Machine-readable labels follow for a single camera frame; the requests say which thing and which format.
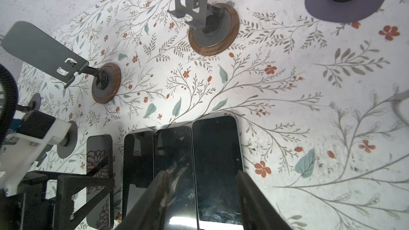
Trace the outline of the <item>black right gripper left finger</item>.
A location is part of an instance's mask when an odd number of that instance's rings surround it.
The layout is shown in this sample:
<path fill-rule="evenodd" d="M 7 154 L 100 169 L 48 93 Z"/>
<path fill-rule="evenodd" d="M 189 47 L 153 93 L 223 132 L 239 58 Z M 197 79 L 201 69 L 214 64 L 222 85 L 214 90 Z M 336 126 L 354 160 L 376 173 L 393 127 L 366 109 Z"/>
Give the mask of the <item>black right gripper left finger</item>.
<path fill-rule="evenodd" d="M 134 207 L 122 218 L 118 230 L 166 230 L 168 207 L 175 200 L 175 165 L 160 171 L 139 198 Z"/>

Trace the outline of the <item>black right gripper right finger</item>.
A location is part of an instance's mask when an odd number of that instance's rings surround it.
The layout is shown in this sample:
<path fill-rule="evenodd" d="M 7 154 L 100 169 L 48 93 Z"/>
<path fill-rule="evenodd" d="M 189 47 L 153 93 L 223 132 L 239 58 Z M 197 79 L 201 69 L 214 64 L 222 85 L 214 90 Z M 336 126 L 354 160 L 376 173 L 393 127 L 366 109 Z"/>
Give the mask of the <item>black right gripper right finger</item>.
<path fill-rule="evenodd" d="M 240 170 L 235 179 L 245 230 L 291 230 L 247 173 Z"/>

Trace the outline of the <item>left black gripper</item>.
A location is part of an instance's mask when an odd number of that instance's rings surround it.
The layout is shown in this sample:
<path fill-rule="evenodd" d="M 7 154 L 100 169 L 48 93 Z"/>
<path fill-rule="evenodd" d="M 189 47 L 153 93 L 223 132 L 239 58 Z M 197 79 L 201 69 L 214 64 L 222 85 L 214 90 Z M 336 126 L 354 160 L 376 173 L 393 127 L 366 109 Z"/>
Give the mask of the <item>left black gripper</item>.
<path fill-rule="evenodd" d="M 57 181 L 55 198 L 47 199 L 49 180 Z M 72 196 L 93 184 L 90 176 L 51 171 L 26 173 L 17 193 L 1 190 L 2 230 L 74 230 L 94 207 L 86 202 L 74 211 Z"/>

